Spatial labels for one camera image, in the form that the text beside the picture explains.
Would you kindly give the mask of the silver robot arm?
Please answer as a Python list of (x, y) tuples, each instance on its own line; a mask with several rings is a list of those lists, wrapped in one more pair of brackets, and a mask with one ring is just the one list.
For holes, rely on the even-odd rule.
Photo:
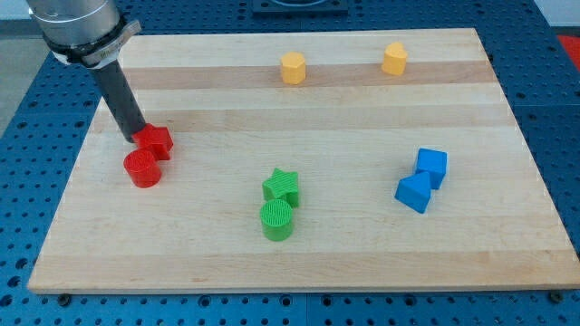
[(113, 0), (27, 0), (54, 57), (66, 64), (101, 69), (116, 61), (121, 47), (141, 31)]

